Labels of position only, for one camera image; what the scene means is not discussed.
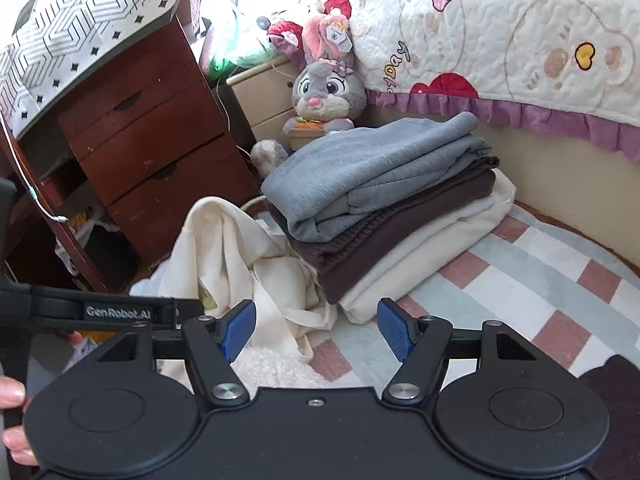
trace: drawer handle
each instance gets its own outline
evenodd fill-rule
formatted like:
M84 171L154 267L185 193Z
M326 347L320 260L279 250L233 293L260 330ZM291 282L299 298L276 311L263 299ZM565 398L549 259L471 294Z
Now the drawer handle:
M124 101L121 102L119 105L115 105L113 107L113 111L123 112L124 110L129 110L129 108L131 108L134 104L138 102L138 99L140 99L141 95L142 95L142 90L137 91L131 97L127 97L126 99L124 99Z
M153 180L162 180L164 178L169 178L170 176L172 176L172 174L174 174L174 171L177 167L178 165L175 162L173 164L169 164L166 168L162 168L162 170L151 175L151 178Z

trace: blue gripper pad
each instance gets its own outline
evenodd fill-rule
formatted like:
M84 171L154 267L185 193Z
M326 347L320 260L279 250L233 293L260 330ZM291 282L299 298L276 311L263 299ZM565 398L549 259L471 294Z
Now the blue gripper pad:
M415 323L414 318L394 301L384 298L378 302L378 329L401 363L409 357L417 342L416 336L412 337L410 333L410 323Z
M232 363L249 341L255 330L255 303L245 300L228 312L224 322L225 335L220 342L220 350L226 360Z

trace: folded gray sweatshirt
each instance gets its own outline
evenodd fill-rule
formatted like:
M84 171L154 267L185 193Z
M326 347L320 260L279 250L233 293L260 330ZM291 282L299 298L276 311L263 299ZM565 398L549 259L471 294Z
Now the folded gray sweatshirt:
M485 156L470 112L449 121L404 118L310 142L262 183L303 242L327 242L373 211L435 186Z

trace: plaid rug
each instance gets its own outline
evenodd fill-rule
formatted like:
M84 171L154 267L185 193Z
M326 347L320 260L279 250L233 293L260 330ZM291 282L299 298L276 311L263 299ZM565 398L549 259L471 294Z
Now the plaid rug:
M600 246L518 206L398 303L456 328L502 320L576 376L613 354L640 366L640 279ZM336 387L380 393L399 368L375 319L354 325L340 316L310 340L312 367ZM474 360L450 362L446 384L475 369Z

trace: quilted white blanket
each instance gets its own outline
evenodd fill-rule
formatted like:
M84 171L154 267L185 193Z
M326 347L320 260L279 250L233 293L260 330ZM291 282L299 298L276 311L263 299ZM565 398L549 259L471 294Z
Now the quilted white blanket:
M349 1L367 89L506 100L640 126L640 0Z

